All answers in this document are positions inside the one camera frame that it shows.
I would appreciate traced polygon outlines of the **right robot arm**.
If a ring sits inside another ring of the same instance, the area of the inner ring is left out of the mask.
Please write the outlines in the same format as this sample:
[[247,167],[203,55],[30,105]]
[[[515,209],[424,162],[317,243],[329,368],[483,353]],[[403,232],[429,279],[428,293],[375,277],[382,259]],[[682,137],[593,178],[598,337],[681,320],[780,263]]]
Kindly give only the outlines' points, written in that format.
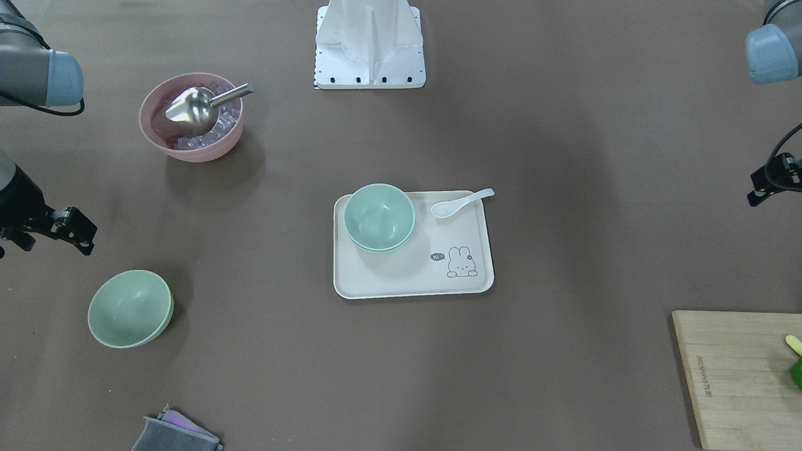
[[[57,117],[83,113],[83,74],[72,54],[53,49],[11,1],[1,2],[2,106],[25,106]],[[79,208],[53,209],[42,190],[3,152],[2,241],[31,251],[40,234],[90,255],[98,227]]]

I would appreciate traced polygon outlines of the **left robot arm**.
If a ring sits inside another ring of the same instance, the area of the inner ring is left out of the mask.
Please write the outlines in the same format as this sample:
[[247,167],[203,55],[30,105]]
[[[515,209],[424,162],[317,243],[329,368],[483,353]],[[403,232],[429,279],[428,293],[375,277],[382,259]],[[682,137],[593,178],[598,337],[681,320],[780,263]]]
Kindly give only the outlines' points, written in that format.
[[[751,80],[757,85],[791,81],[801,74],[801,2],[765,1],[762,26],[745,40]],[[795,126],[774,146],[767,162],[750,178],[753,190],[747,195],[751,207],[779,192],[800,192],[800,159],[780,149],[800,132]]]

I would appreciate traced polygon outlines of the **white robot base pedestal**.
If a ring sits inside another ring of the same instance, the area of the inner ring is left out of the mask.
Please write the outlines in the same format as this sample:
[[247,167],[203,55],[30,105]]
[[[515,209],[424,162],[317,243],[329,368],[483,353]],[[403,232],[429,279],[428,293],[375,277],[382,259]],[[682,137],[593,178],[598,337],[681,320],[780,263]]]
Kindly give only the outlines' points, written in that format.
[[407,1],[330,1],[317,10],[313,86],[319,90],[426,85],[419,8]]

